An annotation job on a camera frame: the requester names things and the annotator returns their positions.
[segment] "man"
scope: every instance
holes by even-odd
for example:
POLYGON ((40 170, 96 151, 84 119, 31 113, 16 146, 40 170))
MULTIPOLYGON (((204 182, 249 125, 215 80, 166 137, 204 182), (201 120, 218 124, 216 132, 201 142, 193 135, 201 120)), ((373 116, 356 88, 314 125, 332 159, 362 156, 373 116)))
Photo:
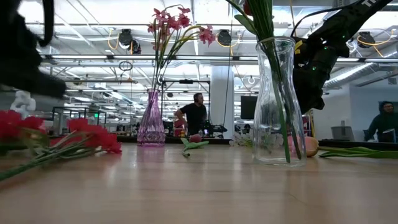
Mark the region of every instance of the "man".
POLYGON ((365 141, 371 139, 377 130, 377 139, 379 142, 390 142, 390 139, 386 139, 383 136, 383 132, 389 129, 395 129, 396 134, 398 132, 398 114, 394 113, 394 106, 391 102, 383 101, 379 106, 380 114, 377 115, 369 129, 367 135, 365 135, 365 141))
POLYGON ((180 120, 184 121, 185 127, 188 126, 189 135, 199 133, 207 117, 206 107, 203 105, 203 95, 201 93, 196 93, 193 96, 193 100, 194 103, 185 105, 175 112, 175 115, 180 120), (187 115, 187 121, 184 120, 183 114, 187 115))

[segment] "black robotic arm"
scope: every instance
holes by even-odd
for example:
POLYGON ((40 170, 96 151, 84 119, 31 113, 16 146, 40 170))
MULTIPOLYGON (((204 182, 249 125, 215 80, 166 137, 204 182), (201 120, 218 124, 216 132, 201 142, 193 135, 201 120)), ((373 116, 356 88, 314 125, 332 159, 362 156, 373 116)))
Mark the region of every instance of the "black robotic arm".
POLYGON ((296 41, 293 82, 304 114, 324 107, 322 87, 338 57, 349 57, 349 41, 362 25, 392 0, 360 0, 343 7, 307 39, 296 41))

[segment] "table surface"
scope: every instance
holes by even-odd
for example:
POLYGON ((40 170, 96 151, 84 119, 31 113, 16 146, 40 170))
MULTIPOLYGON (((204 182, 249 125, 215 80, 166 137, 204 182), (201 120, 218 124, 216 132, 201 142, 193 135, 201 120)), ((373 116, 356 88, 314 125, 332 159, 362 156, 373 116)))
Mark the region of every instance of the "table surface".
MULTIPOLYGON (((0 223, 397 223, 397 161, 320 159, 253 164, 249 149, 181 155, 123 144, 0 183, 0 223)), ((0 159, 0 170, 21 162, 0 159)))

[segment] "computer screen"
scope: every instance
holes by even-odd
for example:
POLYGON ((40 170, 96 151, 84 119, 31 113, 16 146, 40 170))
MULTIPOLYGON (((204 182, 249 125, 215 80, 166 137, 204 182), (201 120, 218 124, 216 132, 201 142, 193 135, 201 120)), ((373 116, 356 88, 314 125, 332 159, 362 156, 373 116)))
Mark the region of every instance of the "computer screen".
POLYGON ((241 119, 254 119, 256 96, 241 96, 241 119))

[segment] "clear glass vase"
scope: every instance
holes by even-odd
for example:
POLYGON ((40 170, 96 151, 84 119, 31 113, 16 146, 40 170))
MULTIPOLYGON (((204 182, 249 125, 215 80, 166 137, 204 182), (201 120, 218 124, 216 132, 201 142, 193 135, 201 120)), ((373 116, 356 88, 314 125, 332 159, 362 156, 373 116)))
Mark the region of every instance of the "clear glass vase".
POLYGON ((294 45, 288 37, 272 37, 256 45, 261 79, 253 159, 262 164, 305 165, 302 115, 292 79, 294 45))
POLYGON ((165 132, 158 105, 158 90, 148 90, 148 105, 137 134, 139 146, 164 146, 165 132))

